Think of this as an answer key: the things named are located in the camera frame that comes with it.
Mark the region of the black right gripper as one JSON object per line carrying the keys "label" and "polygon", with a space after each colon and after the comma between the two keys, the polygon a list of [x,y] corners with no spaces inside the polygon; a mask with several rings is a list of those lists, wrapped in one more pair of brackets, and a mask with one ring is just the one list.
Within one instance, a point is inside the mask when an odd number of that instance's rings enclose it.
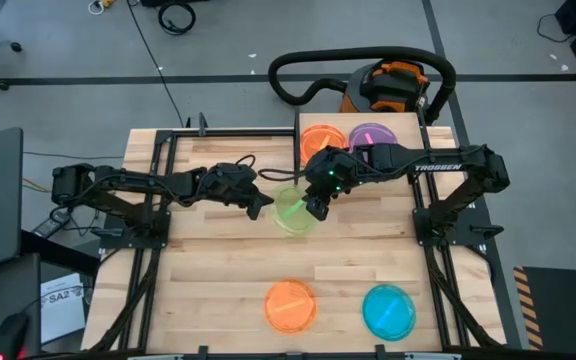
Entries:
{"label": "black right gripper", "polygon": [[[318,153],[321,150],[319,150],[310,158],[305,167],[305,177],[310,183],[308,194],[335,197],[339,193],[349,193],[353,188],[364,183],[363,176],[368,173],[367,155],[362,152],[350,152],[348,148],[341,149],[351,153],[356,158],[356,164],[351,168],[339,167],[335,171],[325,172],[317,166],[320,159]],[[311,210],[311,214],[319,221],[324,221],[329,212],[329,208],[324,206],[321,199],[313,196],[306,201],[306,208]]]}

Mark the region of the black aluminium rig frame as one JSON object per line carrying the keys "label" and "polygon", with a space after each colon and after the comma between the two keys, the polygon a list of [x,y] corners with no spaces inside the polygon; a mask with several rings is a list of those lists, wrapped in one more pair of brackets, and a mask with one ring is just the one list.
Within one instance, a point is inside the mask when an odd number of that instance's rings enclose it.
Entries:
{"label": "black aluminium rig frame", "polygon": [[[449,127],[420,134],[422,145],[455,145]],[[254,154],[254,168],[293,170],[293,126],[217,128],[205,136],[180,130],[173,165],[169,143],[152,160],[156,135],[164,129],[133,129],[123,167],[159,174],[234,162]],[[245,211],[221,203],[199,202],[190,208],[171,204],[169,242],[160,255],[147,336],[148,353],[208,355],[233,353],[368,352],[377,344],[387,351],[441,350],[423,248],[415,239],[411,197],[333,200],[325,222],[303,237],[278,226],[272,206],[251,221]],[[488,334],[505,343],[498,302],[488,264],[471,250],[450,249],[461,298]],[[127,300],[135,250],[118,252],[101,266],[82,340],[91,348],[110,328]],[[264,299],[281,280],[305,282],[316,296],[312,326],[296,335],[274,330],[266,321]],[[416,308],[416,325],[403,340],[385,342],[362,319],[362,302],[379,284],[407,292]]]}

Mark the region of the green translucent plastic plate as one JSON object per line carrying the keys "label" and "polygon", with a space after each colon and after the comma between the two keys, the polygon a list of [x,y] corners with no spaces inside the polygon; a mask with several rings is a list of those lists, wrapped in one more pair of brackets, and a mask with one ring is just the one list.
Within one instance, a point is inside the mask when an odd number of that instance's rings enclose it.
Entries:
{"label": "green translucent plastic plate", "polygon": [[306,210],[305,191],[294,184],[281,185],[273,192],[272,216],[275,223],[292,236],[303,237],[318,221]]}

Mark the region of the black computer mouse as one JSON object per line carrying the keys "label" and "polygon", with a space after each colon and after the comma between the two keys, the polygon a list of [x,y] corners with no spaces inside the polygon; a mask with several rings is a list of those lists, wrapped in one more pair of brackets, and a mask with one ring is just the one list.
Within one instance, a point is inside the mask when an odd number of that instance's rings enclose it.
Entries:
{"label": "black computer mouse", "polygon": [[25,339],[29,316],[23,312],[6,317],[0,324],[0,360],[17,360]]}

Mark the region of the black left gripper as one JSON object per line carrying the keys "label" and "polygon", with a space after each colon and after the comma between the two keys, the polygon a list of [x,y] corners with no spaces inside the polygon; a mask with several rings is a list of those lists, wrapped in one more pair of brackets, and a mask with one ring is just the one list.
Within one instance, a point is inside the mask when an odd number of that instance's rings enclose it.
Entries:
{"label": "black left gripper", "polygon": [[230,186],[223,182],[217,173],[211,173],[204,177],[200,190],[203,199],[221,202],[226,205],[247,206],[246,213],[250,220],[256,220],[261,206],[270,205],[274,199],[258,190],[252,184],[244,186]]}

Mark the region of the orange and black shop vacuum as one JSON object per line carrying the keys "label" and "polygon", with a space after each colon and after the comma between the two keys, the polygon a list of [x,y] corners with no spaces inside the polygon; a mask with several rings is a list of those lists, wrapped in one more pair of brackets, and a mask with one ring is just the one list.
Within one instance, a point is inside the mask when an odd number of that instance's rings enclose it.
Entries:
{"label": "orange and black shop vacuum", "polygon": [[421,64],[381,60],[355,71],[347,82],[341,113],[415,112],[427,99],[430,80]]}

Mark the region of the orange translucent plastic plate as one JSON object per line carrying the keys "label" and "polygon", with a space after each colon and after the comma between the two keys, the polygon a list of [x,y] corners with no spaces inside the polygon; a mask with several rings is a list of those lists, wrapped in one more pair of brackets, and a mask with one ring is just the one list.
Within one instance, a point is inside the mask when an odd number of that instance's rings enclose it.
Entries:
{"label": "orange translucent plastic plate", "polygon": [[336,127],[315,124],[302,131],[300,136],[301,164],[306,165],[310,158],[326,146],[346,148],[346,136]]}
{"label": "orange translucent plastic plate", "polygon": [[296,279],[274,283],[263,305],[268,324],[277,332],[296,335],[309,329],[317,317],[317,301],[312,289]]}

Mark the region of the white paper sheet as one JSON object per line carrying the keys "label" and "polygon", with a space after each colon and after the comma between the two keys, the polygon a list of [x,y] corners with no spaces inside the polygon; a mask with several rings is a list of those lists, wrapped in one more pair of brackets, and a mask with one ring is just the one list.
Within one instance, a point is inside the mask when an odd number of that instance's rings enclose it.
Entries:
{"label": "white paper sheet", "polygon": [[85,327],[84,285],[79,274],[41,284],[41,343],[46,344]]}

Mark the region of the black hazard-striped floor mat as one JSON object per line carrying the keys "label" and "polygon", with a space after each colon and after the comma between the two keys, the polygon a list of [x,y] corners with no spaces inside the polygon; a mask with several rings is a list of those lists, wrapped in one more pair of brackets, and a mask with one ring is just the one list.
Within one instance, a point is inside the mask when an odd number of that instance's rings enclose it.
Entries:
{"label": "black hazard-striped floor mat", "polygon": [[513,269],[532,350],[576,354],[576,270]]}

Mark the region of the black power adapter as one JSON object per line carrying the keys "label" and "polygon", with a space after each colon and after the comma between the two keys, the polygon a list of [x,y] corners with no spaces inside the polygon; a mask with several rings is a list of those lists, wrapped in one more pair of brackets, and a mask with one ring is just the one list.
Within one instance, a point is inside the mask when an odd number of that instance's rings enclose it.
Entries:
{"label": "black power adapter", "polygon": [[37,225],[32,230],[32,233],[39,237],[49,239],[51,236],[63,229],[70,220],[71,217],[69,215],[58,216],[56,219],[47,218],[42,223]]}

